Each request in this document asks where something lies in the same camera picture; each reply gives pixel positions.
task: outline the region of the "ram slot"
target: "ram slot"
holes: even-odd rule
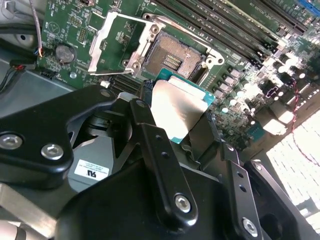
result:
[[[246,59],[247,61],[251,62],[258,68],[261,66],[261,61],[259,59],[256,59],[254,56],[250,55],[248,52],[243,51],[242,49],[235,46],[232,42],[229,42],[225,38],[222,38],[218,34],[216,34],[214,31],[209,29],[208,27],[202,25],[200,22],[194,20],[192,17],[189,17],[188,15],[185,15],[183,12],[180,12],[180,10],[174,8],[171,4],[163,1],[163,0],[151,0],[153,3],[158,4],[159,6],[162,6],[166,8],[167,10],[171,11],[184,21],[188,23],[188,25],[194,29],[197,29],[200,36],[208,36],[209,38],[215,40],[217,43],[219,43],[221,46],[223,46],[226,49],[230,49],[234,53],[238,54],[242,58]]]
[[[234,42],[237,45],[237,47],[242,48],[244,51],[252,51],[252,53],[254,54],[260,52],[260,50],[258,48],[255,48],[255,46],[250,44],[250,42],[246,41],[245,39],[239,38],[236,33],[227,31],[221,23],[216,22],[210,15],[204,13],[194,4],[190,2],[188,3],[186,0],[175,0],[175,2],[180,4],[181,6],[184,6],[189,11],[192,11],[190,12],[191,17],[195,18],[201,23],[206,23],[208,27],[210,27],[213,30],[216,30],[219,34],[221,34],[221,36]]]
[[[252,24],[246,18],[243,18],[241,15],[239,15],[238,12],[233,11],[232,9],[229,9],[229,7],[227,6],[224,7],[218,2],[213,3],[210,0],[198,0],[198,1],[196,0],[196,2],[199,6],[206,9],[209,13],[211,12],[211,14],[215,14],[226,24],[232,26],[239,33],[247,34],[252,39],[255,39],[264,48],[272,51],[272,49],[277,45],[277,40],[274,37],[270,36],[266,32],[261,31],[261,29],[258,28],[256,25]],[[241,22],[249,25],[251,29],[246,27],[244,24],[241,24]]]
[[[300,36],[308,30],[303,23],[286,13],[271,0],[251,0],[251,2],[257,7],[261,7],[262,10],[274,17],[279,23]]]

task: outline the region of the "silver screw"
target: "silver screw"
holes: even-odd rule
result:
[[[64,150],[57,144],[47,144],[41,149],[41,155],[49,160],[59,160],[64,155]]]
[[[159,27],[157,25],[153,25],[151,28],[151,32],[154,34],[157,34],[159,32]]]
[[[256,169],[258,169],[259,171],[262,170],[262,166],[260,163],[254,162],[253,165],[255,166]]]
[[[138,62],[135,62],[133,65],[134,69],[139,69],[140,68],[140,64]]]
[[[174,198],[175,205],[184,213],[188,213],[191,210],[191,204],[189,200],[183,195],[177,195]]]
[[[69,77],[70,77],[71,79],[76,79],[76,78],[77,78],[77,74],[72,71],[72,72],[70,72]]]
[[[253,224],[252,221],[250,221],[248,218],[242,219],[242,224],[244,229],[254,238],[258,237],[258,230],[256,226]]]
[[[228,148],[230,151],[235,150],[235,149],[234,149],[231,145],[229,145],[229,144],[227,144],[226,146],[227,146],[227,148]]]
[[[143,101],[141,101],[141,100],[137,100],[136,101],[136,104],[138,104],[140,107],[142,107],[142,108],[144,108],[145,107],[145,104],[144,104],[144,102]]]
[[[100,93],[107,98],[110,97],[110,93],[107,90],[102,89]]]
[[[14,134],[5,134],[0,136],[0,148],[14,150],[22,145],[22,138]]]

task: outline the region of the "small component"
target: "small component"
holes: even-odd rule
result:
[[[287,32],[283,28],[279,28],[277,33],[279,36],[283,37]]]
[[[235,79],[241,78],[243,75],[242,72],[240,72],[237,69],[234,69],[232,67],[229,68],[228,71],[229,71],[229,74]]]
[[[279,99],[278,97],[279,88],[272,81],[268,80],[265,84],[259,87],[267,99],[273,98],[275,101]]]
[[[93,6],[96,0],[78,0],[80,3],[86,6]]]
[[[59,63],[69,64],[76,59],[76,51],[71,46],[60,44],[55,49],[55,57]]]
[[[72,72],[69,73],[69,77],[71,79],[76,79],[77,78],[77,74],[74,71],[72,71]]]
[[[218,85],[218,87],[224,92],[229,92],[231,90],[230,86],[228,86],[222,82]]]
[[[250,88],[250,83],[247,80],[243,80],[241,85],[244,89],[248,90]]]
[[[273,66],[274,66],[274,68],[275,68],[280,74],[286,72],[287,69],[288,69],[286,66],[284,66],[284,65],[283,65],[282,63],[280,63],[280,62],[275,62]]]
[[[279,75],[279,79],[281,80],[281,82],[283,82],[283,84],[287,85],[287,86],[292,86],[294,84],[294,79],[286,72],[282,73]]]
[[[242,98],[245,95],[245,92],[240,88],[236,88],[234,92],[238,98]]]
[[[222,97],[224,96],[224,93],[223,93],[222,91],[220,91],[220,90],[217,89],[217,90],[214,91],[213,95],[214,95],[216,98],[220,99],[220,98],[222,98]]]
[[[290,67],[290,70],[293,72],[294,78],[297,79],[304,79],[306,77],[306,74],[301,69],[297,68],[296,66]]]
[[[288,57],[287,55],[285,54],[282,54],[280,57],[279,57],[279,60],[287,65],[287,66],[292,66],[294,64],[294,60],[290,57]]]
[[[228,97],[227,101],[230,106],[235,106],[237,104],[237,100],[235,100],[235,98],[233,96]]]
[[[235,80],[234,78],[232,78],[230,76],[225,76],[223,78],[223,81],[225,81],[227,84],[229,84],[231,86],[234,85],[237,82],[237,80]]]
[[[223,112],[224,114],[226,114],[227,112],[229,112],[229,109],[226,105],[221,105],[220,106],[220,110],[221,112]]]
[[[258,74],[257,74],[257,78],[259,78],[259,79],[263,79],[264,77],[265,77],[265,73],[263,72],[263,71],[261,71],[261,72],[259,72]]]

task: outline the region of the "wire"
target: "wire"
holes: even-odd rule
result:
[[[37,29],[35,28],[35,25],[31,24],[0,24],[0,34],[36,35]]]
[[[307,159],[309,162],[313,163],[314,165],[320,167],[320,164],[318,162],[315,162],[313,159],[310,159],[303,151],[302,149],[299,147],[298,143],[296,142],[296,138],[295,138],[295,123],[297,121],[297,111],[298,111],[298,104],[299,104],[299,89],[297,87],[297,80],[295,80],[293,82],[293,89],[294,89],[294,109],[293,109],[293,121],[292,121],[292,125],[291,125],[291,133],[292,133],[292,138],[293,138],[293,143],[296,146],[296,148],[299,150],[299,152],[302,154],[302,156],[304,156],[305,159]]]
[[[36,8],[34,6],[33,0],[29,0],[29,2],[30,2],[31,9],[32,9],[33,19],[34,19],[34,22],[35,22],[36,35],[37,35],[37,39],[38,39],[39,56],[42,58],[42,39],[41,39],[40,22],[39,22],[39,18],[38,18],[37,11],[36,11]]]
[[[6,72],[3,81],[0,84],[0,99],[4,98],[16,85],[20,77],[25,73],[25,67],[22,65],[11,67]]]

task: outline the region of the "black wire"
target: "black wire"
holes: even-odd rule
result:
[[[20,34],[20,35],[36,35],[37,29],[34,25],[10,23],[0,24],[0,34]]]
[[[6,71],[6,74],[2,80],[2,82],[0,83],[0,92],[3,90],[3,88],[5,87],[7,81],[8,81],[8,78],[10,76],[11,73],[13,73],[15,71],[15,69],[13,67],[10,67],[8,69],[8,71]]]
[[[25,70],[16,70],[8,83],[4,86],[2,90],[0,90],[0,99],[4,98],[5,96],[10,93],[10,91],[14,88],[16,83],[19,81],[20,77],[25,73]]]

